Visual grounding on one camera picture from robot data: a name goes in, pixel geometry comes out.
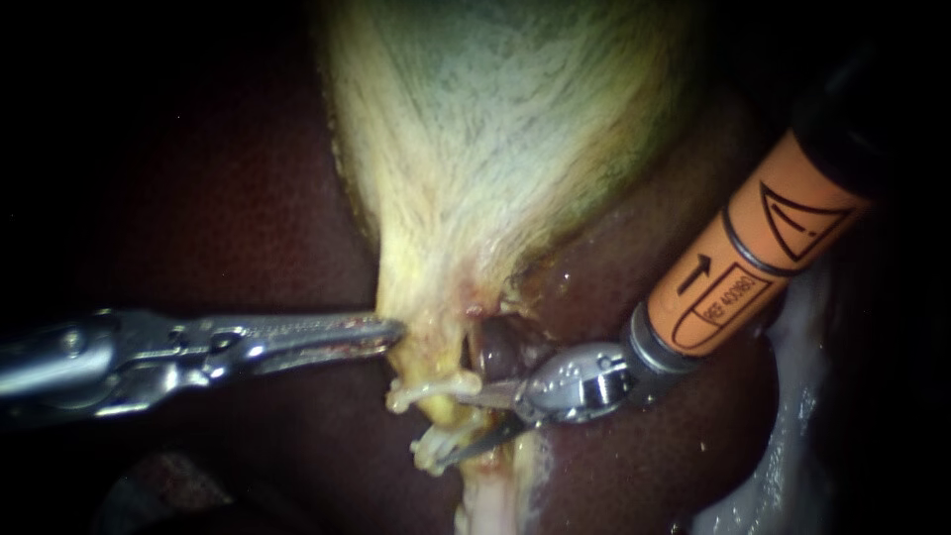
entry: arrow symbol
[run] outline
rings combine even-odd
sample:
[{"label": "arrow symbol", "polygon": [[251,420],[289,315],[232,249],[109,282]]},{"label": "arrow symbol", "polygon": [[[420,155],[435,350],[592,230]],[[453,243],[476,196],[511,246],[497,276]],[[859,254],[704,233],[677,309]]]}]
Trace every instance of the arrow symbol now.
[{"label": "arrow symbol", "polygon": [[701,273],[710,276],[710,257],[707,255],[697,255],[697,266],[687,275],[687,278],[677,287],[677,295],[683,295],[687,288],[700,276]]}]

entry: warning triangle symbol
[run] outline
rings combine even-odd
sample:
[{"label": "warning triangle symbol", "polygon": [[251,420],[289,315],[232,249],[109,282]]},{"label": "warning triangle symbol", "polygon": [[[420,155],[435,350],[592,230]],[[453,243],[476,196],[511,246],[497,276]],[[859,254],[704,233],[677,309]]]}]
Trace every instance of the warning triangle symbol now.
[{"label": "warning triangle symbol", "polygon": [[826,210],[790,201],[760,182],[763,209],[780,247],[799,262],[850,213],[852,208]]}]

